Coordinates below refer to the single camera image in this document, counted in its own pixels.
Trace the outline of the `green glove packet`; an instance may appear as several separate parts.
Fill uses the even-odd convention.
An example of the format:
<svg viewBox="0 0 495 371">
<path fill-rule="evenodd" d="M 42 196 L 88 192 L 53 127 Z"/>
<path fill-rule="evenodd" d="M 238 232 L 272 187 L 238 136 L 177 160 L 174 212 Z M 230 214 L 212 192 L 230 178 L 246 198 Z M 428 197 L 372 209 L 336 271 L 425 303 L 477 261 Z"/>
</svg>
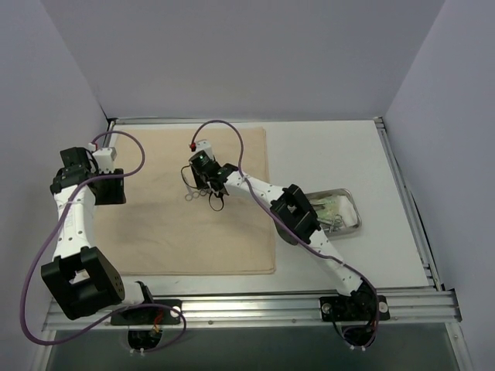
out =
<svg viewBox="0 0 495 371">
<path fill-rule="evenodd" d="M 319 199 L 310 199 L 311 206 L 316 211 L 317 219 L 324 223 L 333 221 L 339 214 L 337 196 L 328 196 Z"/>
</svg>

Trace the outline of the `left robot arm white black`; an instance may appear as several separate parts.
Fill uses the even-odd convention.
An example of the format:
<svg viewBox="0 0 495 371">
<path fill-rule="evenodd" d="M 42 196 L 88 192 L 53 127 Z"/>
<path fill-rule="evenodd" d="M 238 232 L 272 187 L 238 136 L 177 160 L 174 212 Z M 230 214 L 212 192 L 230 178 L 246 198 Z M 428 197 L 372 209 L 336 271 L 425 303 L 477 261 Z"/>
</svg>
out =
<svg viewBox="0 0 495 371">
<path fill-rule="evenodd" d="M 94 214 L 97 206 L 126 202 L 123 169 L 115 168 L 115 148 L 95 151 L 73 147 L 62 150 L 63 167 L 50 191 L 61 225 L 51 262 L 41 277 L 70 320 L 87 317 L 113 306 L 128 306 L 128 315 L 147 324 L 156 313 L 148 287 L 141 281 L 125 283 L 118 270 L 96 245 Z"/>
</svg>

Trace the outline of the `steel hemostat forceps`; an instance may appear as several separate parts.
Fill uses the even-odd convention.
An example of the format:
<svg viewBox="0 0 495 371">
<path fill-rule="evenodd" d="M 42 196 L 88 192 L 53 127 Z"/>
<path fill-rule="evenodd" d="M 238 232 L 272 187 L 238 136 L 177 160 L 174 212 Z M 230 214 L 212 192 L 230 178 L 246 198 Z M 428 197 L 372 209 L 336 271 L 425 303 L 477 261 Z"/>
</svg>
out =
<svg viewBox="0 0 495 371">
<path fill-rule="evenodd" d="M 319 210 L 316 212 L 317 220 L 324 229 L 331 233 L 339 232 L 345 227 L 343 217 L 333 211 Z"/>
</svg>

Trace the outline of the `white gauze pad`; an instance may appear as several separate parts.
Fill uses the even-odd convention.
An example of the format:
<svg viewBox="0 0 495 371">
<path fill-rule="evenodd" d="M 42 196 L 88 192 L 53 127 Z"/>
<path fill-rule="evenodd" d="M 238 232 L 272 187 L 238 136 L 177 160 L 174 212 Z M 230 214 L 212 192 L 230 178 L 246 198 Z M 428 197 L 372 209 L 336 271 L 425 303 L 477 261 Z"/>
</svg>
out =
<svg viewBox="0 0 495 371">
<path fill-rule="evenodd" d="M 352 202 L 346 196 L 337 196 L 338 215 L 341 216 L 346 227 L 355 226 L 358 223 L 357 213 Z"/>
</svg>

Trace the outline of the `long steel scissors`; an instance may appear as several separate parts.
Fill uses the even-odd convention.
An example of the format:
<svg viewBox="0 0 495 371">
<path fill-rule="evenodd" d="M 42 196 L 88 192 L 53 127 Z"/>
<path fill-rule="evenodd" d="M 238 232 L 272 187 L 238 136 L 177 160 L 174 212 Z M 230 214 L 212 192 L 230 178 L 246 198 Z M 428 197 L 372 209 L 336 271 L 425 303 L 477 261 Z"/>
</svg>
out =
<svg viewBox="0 0 495 371">
<path fill-rule="evenodd" d="M 345 224 L 340 215 L 336 215 L 331 219 L 320 219 L 318 221 L 324 230 L 327 230 L 328 233 L 339 233 L 344 227 Z"/>
</svg>

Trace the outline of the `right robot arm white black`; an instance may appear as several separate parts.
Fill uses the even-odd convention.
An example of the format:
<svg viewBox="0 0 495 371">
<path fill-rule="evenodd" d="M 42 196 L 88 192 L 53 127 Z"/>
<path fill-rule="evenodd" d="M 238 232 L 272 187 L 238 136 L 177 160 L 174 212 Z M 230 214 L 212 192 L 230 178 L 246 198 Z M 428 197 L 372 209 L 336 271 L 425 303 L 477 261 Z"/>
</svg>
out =
<svg viewBox="0 0 495 371">
<path fill-rule="evenodd" d="M 348 316 L 359 319 L 377 307 L 376 290 L 359 271 L 343 261 L 324 233 L 310 201 L 297 185 L 281 187 L 256 179 L 236 165 L 220 165 L 204 150 L 193 155 L 189 165 L 198 186 L 221 199 L 225 196 L 252 199 L 273 220 L 286 243 L 299 245 L 313 255 L 336 292 L 344 298 L 343 309 Z"/>
</svg>

